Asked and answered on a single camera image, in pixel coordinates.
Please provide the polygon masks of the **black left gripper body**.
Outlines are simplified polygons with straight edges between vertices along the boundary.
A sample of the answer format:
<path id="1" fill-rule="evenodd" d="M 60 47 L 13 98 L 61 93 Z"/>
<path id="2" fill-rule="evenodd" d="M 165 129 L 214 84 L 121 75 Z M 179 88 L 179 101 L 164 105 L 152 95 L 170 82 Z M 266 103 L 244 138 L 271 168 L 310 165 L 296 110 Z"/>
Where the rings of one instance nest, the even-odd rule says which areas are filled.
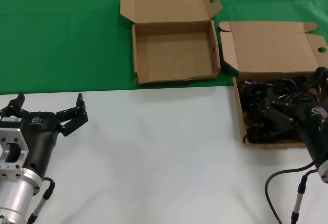
<path id="1" fill-rule="evenodd" d="M 22 134 L 29 149 L 23 167 L 44 179 L 56 145 L 60 122 L 52 112 L 20 111 Z"/>

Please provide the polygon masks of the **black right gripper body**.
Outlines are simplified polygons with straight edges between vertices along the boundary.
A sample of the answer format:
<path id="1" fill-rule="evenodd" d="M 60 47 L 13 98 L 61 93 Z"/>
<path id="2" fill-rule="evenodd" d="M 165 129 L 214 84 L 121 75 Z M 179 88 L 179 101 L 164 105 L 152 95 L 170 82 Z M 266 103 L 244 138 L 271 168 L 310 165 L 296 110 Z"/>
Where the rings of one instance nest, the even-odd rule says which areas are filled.
<path id="1" fill-rule="evenodd" d="M 295 120 L 311 159 L 319 168 L 327 160 L 327 101 L 299 105 Z"/>

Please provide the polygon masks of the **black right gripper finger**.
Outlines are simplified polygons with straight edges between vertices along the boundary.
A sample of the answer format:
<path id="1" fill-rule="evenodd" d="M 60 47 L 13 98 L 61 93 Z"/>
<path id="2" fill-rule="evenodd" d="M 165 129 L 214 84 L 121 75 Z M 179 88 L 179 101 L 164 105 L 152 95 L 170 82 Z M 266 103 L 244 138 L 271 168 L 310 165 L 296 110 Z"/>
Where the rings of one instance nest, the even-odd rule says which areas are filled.
<path id="1" fill-rule="evenodd" d="M 265 98 L 264 116 L 266 119 L 283 126 L 291 128 L 294 126 L 295 104 L 278 101 L 273 90 L 267 90 Z"/>
<path id="2" fill-rule="evenodd" d="M 322 97 L 327 98 L 327 78 L 328 70 L 326 67 L 318 67 L 316 69 L 316 80 L 318 85 L 321 87 Z"/>

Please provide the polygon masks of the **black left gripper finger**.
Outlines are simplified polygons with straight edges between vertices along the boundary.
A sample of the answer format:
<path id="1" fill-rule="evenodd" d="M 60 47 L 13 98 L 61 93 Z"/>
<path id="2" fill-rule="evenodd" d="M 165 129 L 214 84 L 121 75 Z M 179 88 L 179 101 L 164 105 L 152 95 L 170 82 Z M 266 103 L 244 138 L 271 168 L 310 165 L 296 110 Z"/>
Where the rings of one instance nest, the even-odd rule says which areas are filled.
<path id="1" fill-rule="evenodd" d="M 17 117 L 17 118 L 24 118 L 29 111 L 22 109 L 22 106 L 25 101 L 25 95 L 23 93 L 19 93 L 17 98 L 10 100 L 8 105 L 1 109 L 1 118 L 3 117 Z"/>
<path id="2" fill-rule="evenodd" d="M 88 115 L 83 94 L 78 94 L 75 107 L 57 112 L 56 117 L 60 123 L 58 129 L 64 137 L 70 135 L 87 123 Z"/>

